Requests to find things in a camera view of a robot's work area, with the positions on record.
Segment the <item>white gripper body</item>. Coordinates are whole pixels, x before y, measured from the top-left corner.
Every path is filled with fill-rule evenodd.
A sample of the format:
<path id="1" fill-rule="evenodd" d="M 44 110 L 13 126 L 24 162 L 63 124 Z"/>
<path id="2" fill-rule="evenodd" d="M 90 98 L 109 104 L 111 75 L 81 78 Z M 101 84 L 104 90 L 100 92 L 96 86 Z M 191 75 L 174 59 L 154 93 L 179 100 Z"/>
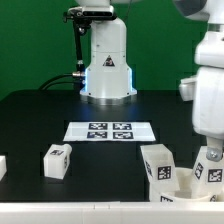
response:
<path id="1" fill-rule="evenodd" d="M 181 80 L 179 90 L 184 101 L 193 102 L 194 130 L 224 139 L 224 69 L 200 67 L 196 75 Z"/>

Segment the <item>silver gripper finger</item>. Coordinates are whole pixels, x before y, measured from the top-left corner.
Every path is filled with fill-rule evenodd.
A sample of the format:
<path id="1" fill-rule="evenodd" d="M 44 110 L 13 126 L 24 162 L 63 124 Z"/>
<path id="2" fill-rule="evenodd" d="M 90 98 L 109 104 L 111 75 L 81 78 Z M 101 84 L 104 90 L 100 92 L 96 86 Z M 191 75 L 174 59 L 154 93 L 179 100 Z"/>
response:
<path id="1" fill-rule="evenodd" d="M 207 137 L 207 153 L 206 157 L 210 161 L 219 162 L 223 158 L 224 142 L 220 139 Z"/>

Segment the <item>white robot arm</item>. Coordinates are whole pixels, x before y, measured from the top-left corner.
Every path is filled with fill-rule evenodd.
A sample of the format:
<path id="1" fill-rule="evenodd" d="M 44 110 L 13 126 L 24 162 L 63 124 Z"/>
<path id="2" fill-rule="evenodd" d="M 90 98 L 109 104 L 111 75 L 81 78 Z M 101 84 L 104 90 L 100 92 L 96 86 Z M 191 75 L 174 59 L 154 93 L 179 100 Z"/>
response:
<path id="1" fill-rule="evenodd" d="M 126 63 L 126 27 L 113 5 L 128 0 L 77 0 L 92 28 L 91 63 L 81 95 L 98 102 L 118 101 L 136 93 Z M 218 162 L 224 145 L 224 0 L 172 0 L 186 18 L 208 30 L 195 52 L 197 74 L 181 81 L 182 99 L 193 102 L 194 130 L 207 138 L 207 158 Z"/>

